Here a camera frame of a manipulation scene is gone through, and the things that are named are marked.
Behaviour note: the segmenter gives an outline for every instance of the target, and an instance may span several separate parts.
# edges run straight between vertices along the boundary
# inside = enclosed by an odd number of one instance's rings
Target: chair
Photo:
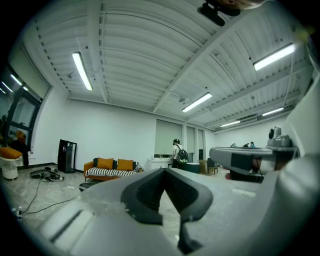
[[[211,158],[208,158],[207,161],[206,161],[206,164],[208,166],[208,173],[209,173],[209,170],[211,168],[211,172],[213,172],[213,175],[215,173],[218,174],[218,166],[217,166],[217,163],[212,161]]]

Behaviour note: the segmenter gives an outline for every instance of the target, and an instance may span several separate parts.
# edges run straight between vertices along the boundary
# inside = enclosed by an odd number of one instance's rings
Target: sofa
[[[109,181],[143,172],[144,169],[137,161],[113,158],[94,158],[84,164],[83,174],[87,179]]]

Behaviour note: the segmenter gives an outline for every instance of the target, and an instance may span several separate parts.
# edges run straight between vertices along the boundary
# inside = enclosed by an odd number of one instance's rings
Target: fluorescent light fixture
[[[182,109],[182,112],[187,112],[193,109],[195,106],[198,106],[199,104],[206,101],[207,99],[210,99],[211,97],[212,97],[212,94],[210,92],[207,92],[205,95],[198,98],[195,102],[191,103],[189,106],[186,106],[184,109]]]
[[[78,69],[78,72],[80,74],[80,77],[81,77],[85,87],[89,91],[92,91],[92,86],[91,86],[91,84],[89,82],[87,73],[85,71],[85,66],[84,66],[84,63],[83,63],[82,58],[81,58],[81,53],[80,52],[75,52],[75,53],[72,54],[72,57],[73,57],[75,66]]]
[[[269,54],[268,56],[256,61],[253,63],[255,70],[260,70],[265,66],[281,59],[284,56],[292,54],[296,50],[296,46],[293,43],[289,43],[286,46],[280,48],[279,50],[274,51],[273,53]]]
[[[22,83],[13,74],[11,74],[10,76],[13,78],[14,81],[16,81],[20,86],[22,86]]]
[[[240,121],[230,122],[227,124],[220,125],[220,127],[231,126],[231,125],[235,125],[235,124],[239,124],[239,123],[240,123]]]
[[[272,111],[269,111],[269,112],[263,113],[263,114],[262,114],[262,116],[264,117],[264,116],[267,116],[267,115],[271,115],[271,114],[273,114],[273,113],[276,113],[276,112],[282,111],[282,110],[284,110],[284,109],[285,109],[284,107],[280,107],[280,108],[277,108],[277,109],[275,109],[275,110],[272,110]]]
[[[8,89],[10,92],[13,93],[13,91],[12,91],[4,82],[2,82],[2,84],[3,84],[5,87],[7,87],[7,89]]]

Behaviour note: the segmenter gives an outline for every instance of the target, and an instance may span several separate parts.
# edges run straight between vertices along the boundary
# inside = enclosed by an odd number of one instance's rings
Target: black backpack
[[[176,160],[179,163],[187,163],[188,162],[188,152],[185,151],[184,149],[181,149],[178,145],[176,145],[179,149],[179,152],[176,156]]]

